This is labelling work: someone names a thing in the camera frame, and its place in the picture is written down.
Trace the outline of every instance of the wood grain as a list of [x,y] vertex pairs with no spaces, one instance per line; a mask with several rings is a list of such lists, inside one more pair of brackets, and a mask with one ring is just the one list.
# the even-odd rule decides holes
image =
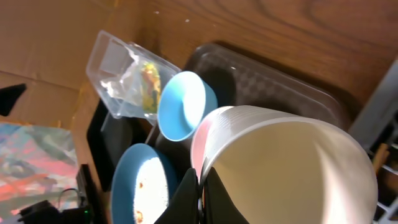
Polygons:
[[152,0],[140,9],[132,40],[177,66],[218,42],[325,88],[353,116],[398,53],[396,0]]
[[374,172],[377,173],[379,172],[380,168],[386,163],[389,151],[388,151],[388,145],[381,143],[379,148],[377,149],[376,154],[373,157],[372,164],[373,164],[373,169]]

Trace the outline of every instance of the cardboard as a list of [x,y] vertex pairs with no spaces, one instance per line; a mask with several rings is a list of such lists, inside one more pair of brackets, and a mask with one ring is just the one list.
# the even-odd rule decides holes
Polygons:
[[27,85],[26,91],[9,116],[0,116],[0,122],[70,128],[79,91],[0,72],[0,88],[21,83]]
[[79,90],[99,30],[101,1],[0,1],[0,71]]

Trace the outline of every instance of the brown tray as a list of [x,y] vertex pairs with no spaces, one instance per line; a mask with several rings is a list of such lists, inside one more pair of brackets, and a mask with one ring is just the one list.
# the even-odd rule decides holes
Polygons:
[[[345,108],[327,92],[217,44],[198,47],[184,70],[212,87],[218,106],[252,105],[319,119],[346,130]],[[163,152],[180,175],[190,167],[191,140],[171,142],[157,125],[146,141]]]

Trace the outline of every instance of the black object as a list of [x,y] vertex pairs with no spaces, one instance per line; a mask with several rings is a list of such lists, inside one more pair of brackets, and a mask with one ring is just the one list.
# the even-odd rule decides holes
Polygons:
[[85,201],[85,197],[84,196],[82,196],[81,195],[81,193],[80,193],[80,191],[78,190],[78,189],[75,189],[75,188],[68,188],[68,189],[65,189],[65,190],[63,190],[63,191],[61,191],[61,193],[60,193],[60,195],[58,196],[58,208],[60,208],[60,206],[61,206],[61,198],[62,198],[62,195],[65,193],[65,192],[68,192],[68,191],[74,191],[74,192],[76,192],[76,195],[77,195],[77,197],[78,197],[78,203],[79,203],[79,207],[82,207],[83,206],[83,203],[84,203],[84,201]]
[[18,98],[25,92],[26,85],[19,84],[0,89],[0,115],[8,116]]
[[97,195],[95,184],[91,178],[90,168],[87,164],[81,165],[76,180],[80,195],[82,198],[85,198],[85,200],[80,201],[80,206],[90,208],[89,211],[92,224],[106,224],[107,221],[103,206]]
[[155,224],[191,223],[197,224],[248,224],[229,197],[217,171],[211,168],[205,181],[205,219],[201,219],[198,207],[201,206],[196,172],[189,168],[166,211]]
[[167,157],[173,164],[177,173],[177,179],[181,180],[187,170],[191,168],[190,151],[188,150],[191,144],[190,141],[191,139],[180,142],[169,141],[160,134],[158,126],[154,126],[149,133],[146,144],[152,146]]
[[217,171],[211,168],[205,181],[206,224],[248,224],[229,197]]
[[101,188],[109,191],[114,170],[124,151],[135,143],[144,143],[147,136],[138,118],[115,119],[99,101],[86,137]]
[[74,208],[59,212],[48,200],[44,200],[20,211],[19,222],[25,224],[89,224],[87,208]]
[[236,82],[233,70],[210,67],[200,74],[200,77],[211,86],[217,96],[219,107],[236,104]]
[[193,168],[190,168],[175,191],[166,211],[157,219],[155,224],[198,223],[199,195],[197,174]]

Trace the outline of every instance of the blue bowl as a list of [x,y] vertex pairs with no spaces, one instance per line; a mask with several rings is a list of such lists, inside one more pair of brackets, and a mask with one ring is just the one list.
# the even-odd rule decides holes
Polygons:
[[111,189],[111,216],[113,224],[138,223],[134,219],[133,204],[137,176],[142,165],[153,158],[160,159],[169,190],[169,201],[177,188],[177,176],[169,160],[146,144],[135,144],[124,152],[113,176]]
[[200,121],[217,109],[214,91],[197,74],[180,72],[165,86],[157,110],[162,134],[170,141],[191,138]]

